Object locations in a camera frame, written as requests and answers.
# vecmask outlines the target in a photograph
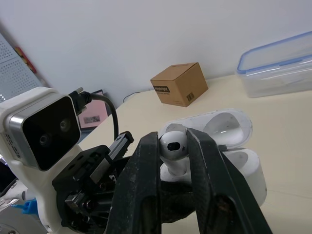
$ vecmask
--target cardboard box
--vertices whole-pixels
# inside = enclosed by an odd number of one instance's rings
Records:
[[[208,89],[198,62],[172,65],[151,83],[162,103],[185,107]]]

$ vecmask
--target clear plastic container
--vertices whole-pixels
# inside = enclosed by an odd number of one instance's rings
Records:
[[[312,89],[312,32],[247,51],[236,74],[251,98]]]

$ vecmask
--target white wall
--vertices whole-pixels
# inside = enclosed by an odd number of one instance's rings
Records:
[[[248,49],[312,27],[312,0],[1,0],[0,29],[51,86],[120,105],[175,63],[231,74]]]

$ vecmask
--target pegboard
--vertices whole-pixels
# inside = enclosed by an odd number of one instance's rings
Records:
[[[14,49],[0,34],[0,63],[13,59],[17,56]]]
[[[0,102],[42,86],[20,57],[0,64]]]

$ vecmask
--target blue object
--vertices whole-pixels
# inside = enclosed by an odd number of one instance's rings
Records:
[[[256,47],[245,52],[239,61],[236,72],[249,72],[272,69],[277,66],[299,63],[312,58],[312,32]]]
[[[37,206],[36,199],[26,201],[24,203],[24,205],[13,204],[11,206],[15,207],[15,208],[22,209],[22,214],[26,214],[26,215],[35,214],[35,215],[39,216],[38,215],[38,206]]]

